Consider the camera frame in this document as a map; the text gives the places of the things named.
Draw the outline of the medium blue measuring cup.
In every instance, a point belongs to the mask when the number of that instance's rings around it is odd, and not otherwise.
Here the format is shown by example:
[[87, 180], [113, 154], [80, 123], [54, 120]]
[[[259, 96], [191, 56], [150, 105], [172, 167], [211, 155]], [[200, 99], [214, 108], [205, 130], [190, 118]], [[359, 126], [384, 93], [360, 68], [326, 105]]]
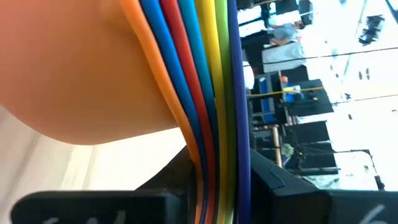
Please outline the medium blue measuring cup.
[[185, 115], [188, 118], [193, 135], [197, 142], [200, 158], [199, 168], [203, 173], [203, 208], [201, 210], [200, 224], [205, 224], [208, 205], [208, 168], [205, 154], [205, 144], [201, 133], [200, 120], [195, 108], [192, 95], [187, 85], [177, 50], [172, 35], [162, 12], [159, 0], [139, 0], [149, 25], [158, 43], [162, 58], [175, 88], [179, 102], [182, 105]]

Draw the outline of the person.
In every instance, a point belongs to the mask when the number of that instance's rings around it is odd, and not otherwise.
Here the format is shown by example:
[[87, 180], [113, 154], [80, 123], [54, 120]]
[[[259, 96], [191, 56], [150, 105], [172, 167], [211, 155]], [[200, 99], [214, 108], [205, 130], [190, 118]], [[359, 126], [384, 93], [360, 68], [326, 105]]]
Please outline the person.
[[264, 44], [265, 48], [285, 45], [290, 42], [300, 42], [301, 34], [300, 31], [305, 28], [305, 24], [302, 21], [295, 21], [293, 23], [285, 23], [282, 25], [270, 25], [267, 28], [269, 37], [269, 43]]

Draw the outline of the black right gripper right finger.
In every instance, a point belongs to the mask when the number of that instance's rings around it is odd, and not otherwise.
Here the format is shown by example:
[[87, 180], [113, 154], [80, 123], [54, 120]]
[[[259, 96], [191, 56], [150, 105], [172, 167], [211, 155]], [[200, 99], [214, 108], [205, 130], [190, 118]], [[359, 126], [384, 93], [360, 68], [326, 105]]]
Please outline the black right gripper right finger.
[[398, 192], [319, 189], [252, 150], [250, 224], [398, 224]]

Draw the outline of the red measuring cup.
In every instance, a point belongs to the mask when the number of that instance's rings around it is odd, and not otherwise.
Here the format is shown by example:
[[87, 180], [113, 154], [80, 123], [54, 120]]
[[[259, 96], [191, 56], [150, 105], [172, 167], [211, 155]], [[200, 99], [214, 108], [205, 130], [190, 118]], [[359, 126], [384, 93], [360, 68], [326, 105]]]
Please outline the red measuring cup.
[[203, 177], [207, 180], [206, 190], [208, 193], [206, 200], [205, 224], [213, 224], [216, 215], [216, 174], [210, 119], [206, 110], [203, 92], [201, 90], [178, 2], [177, 0], [160, 0], [160, 5], [165, 13], [165, 19], [167, 20], [167, 24], [174, 40], [178, 59], [180, 60], [182, 70], [192, 96], [194, 104], [193, 108], [197, 117], [197, 126], [200, 127], [200, 137], [203, 143], [202, 149], [205, 153], [204, 158], [202, 159], [204, 162], [202, 165], [202, 168], [204, 168]]

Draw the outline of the orange measuring cup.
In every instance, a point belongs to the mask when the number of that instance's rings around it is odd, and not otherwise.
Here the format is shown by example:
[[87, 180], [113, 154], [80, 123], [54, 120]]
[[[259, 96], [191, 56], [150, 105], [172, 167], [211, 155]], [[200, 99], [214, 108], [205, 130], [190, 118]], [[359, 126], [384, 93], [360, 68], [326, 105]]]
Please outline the orange measuring cup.
[[0, 0], [0, 106], [81, 146], [178, 128], [200, 224], [197, 142], [139, 0]]

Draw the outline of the light blue measuring cup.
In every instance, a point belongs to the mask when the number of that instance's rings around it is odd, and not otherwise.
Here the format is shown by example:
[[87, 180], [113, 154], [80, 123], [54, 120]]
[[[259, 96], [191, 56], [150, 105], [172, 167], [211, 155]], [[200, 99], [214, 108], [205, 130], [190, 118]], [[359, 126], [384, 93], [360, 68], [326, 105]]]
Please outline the light blue measuring cup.
[[192, 60], [195, 65], [194, 102], [197, 107], [205, 143], [204, 175], [207, 180], [205, 224], [216, 224], [218, 218], [218, 125], [205, 46], [194, 0], [177, 0], [185, 24]]

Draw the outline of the green measuring cup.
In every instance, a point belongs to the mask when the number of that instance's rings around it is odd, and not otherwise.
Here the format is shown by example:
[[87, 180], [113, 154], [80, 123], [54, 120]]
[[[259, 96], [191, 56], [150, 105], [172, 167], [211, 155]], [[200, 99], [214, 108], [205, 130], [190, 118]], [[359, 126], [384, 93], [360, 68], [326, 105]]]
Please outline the green measuring cup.
[[227, 0], [215, 0], [215, 12], [221, 64], [223, 69], [224, 101], [226, 105], [225, 113], [228, 146], [228, 199], [226, 204], [226, 224], [233, 224], [236, 198], [236, 123]]

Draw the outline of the yellow measuring cup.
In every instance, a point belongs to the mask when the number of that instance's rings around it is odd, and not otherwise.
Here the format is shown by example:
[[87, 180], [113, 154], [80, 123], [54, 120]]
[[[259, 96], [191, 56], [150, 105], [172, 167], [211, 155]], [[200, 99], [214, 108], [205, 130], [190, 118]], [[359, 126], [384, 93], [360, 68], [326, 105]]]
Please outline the yellow measuring cup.
[[220, 157], [220, 197], [218, 205], [217, 224], [226, 224], [228, 201], [228, 143], [226, 130], [226, 107], [224, 101], [223, 70], [221, 64], [220, 45], [216, 25], [214, 0], [195, 0], [199, 7], [202, 34], [205, 37], [207, 59], [210, 63], [211, 77], [215, 92], [215, 105], [218, 122], [218, 141]]

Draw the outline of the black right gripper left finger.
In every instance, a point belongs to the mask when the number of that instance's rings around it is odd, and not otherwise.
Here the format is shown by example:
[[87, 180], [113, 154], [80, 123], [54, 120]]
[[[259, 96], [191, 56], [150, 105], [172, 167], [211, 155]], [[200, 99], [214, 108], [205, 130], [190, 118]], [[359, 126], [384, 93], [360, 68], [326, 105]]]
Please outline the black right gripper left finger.
[[136, 190], [41, 191], [20, 198], [12, 224], [193, 224], [195, 174], [183, 148]]

